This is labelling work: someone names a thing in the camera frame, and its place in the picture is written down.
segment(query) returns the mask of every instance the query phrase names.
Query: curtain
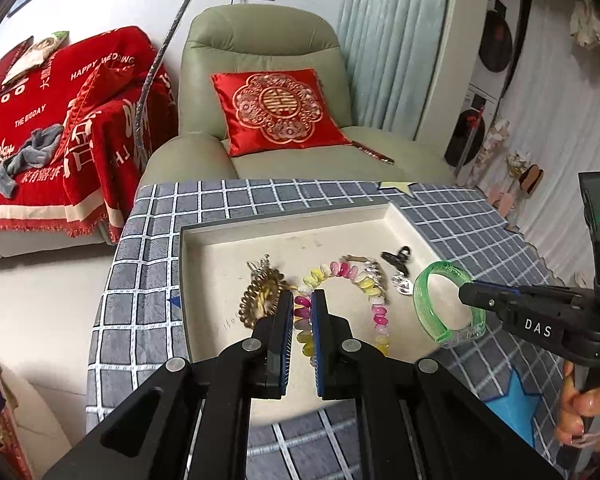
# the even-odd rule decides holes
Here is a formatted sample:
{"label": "curtain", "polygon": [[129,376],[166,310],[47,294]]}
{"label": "curtain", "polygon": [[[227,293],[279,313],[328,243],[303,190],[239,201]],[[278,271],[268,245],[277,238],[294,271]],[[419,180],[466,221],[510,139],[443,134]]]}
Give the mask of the curtain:
{"label": "curtain", "polygon": [[547,266],[565,283],[577,270],[594,275],[578,172],[600,171],[600,48],[570,37],[576,0],[533,0],[525,44],[499,114],[510,121],[505,149],[478,186],[508,184],[504,156],[532,154],[544,179],[529,198],[516,199],[516,224]]}
{"label": "curtain", "polygon": [[345,0],[338,24],[359,126],[414,139],[446,0]]}

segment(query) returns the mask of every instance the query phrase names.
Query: green bracelet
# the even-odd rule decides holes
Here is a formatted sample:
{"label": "green bracelet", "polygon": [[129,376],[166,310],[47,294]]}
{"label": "green bracelet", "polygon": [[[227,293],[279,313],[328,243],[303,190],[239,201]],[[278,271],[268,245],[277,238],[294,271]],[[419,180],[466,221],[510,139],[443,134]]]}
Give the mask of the green bracelet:
{"label": "green bracelet", "polygon": [[431,298],[429,297],[428,283],[431,274],[444,276],[458,287],[474,281],[464,270],[458,269],[449,262],[434,262],[416,278],[413,283],[413,304],[420,324],[430,338],[443,348],[453,348],[459,344],[482,337],[486,330],[486,314],[480,308],[470,307],[471,325],[460,330],[449,329],[440,321],[440,318],[433,311]]}

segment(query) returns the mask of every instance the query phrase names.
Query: light blue curtain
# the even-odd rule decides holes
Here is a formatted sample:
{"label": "light blue curtain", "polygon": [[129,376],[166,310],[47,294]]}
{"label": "light blue curtain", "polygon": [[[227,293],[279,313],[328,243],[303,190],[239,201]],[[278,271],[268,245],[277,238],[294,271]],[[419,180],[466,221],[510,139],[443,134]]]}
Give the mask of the light blue curtain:
{"label": "light blue curtain", "polygon": [[446,0],[345,0],[338,36],[359,126],[413,139],[433,76]]}

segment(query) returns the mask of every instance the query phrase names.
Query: tile floor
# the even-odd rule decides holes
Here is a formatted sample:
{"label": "tile floor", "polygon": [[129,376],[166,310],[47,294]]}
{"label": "tile floor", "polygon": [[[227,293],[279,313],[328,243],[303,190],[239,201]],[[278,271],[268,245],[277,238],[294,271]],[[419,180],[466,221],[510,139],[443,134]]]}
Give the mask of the tile floor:
{"label": "tile floor", "polygon": [[0,260],[0,362],[36,388],[72,445],[85,433],[91,327],[113,253],[101,244]]}

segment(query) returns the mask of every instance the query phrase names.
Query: table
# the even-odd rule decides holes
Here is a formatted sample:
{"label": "table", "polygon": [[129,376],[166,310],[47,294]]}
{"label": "table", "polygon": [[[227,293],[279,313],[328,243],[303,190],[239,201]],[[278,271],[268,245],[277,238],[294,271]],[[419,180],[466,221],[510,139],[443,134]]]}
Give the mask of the table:
{"label": "table", "polygon": [[[91,337],[87,430],[94,428],[167,359],[187,356],[179,296],[180,228],[280,210],[391,200],[446,260],[474,278],[504,284],[554,283],[534,248],[480,192],[416,184],[414,198],[373,182],[231,180],[147,186],[138,192],[107,279]],[[542,393],[532,424],[538,453],[555,463],[553,430],[562,361],[500,329],[434,357],[482,400],[508,392],[510,371],[525,393]],[[355,405],[341,402],[294,420],[251,428],[248,480],[361,477]]]}

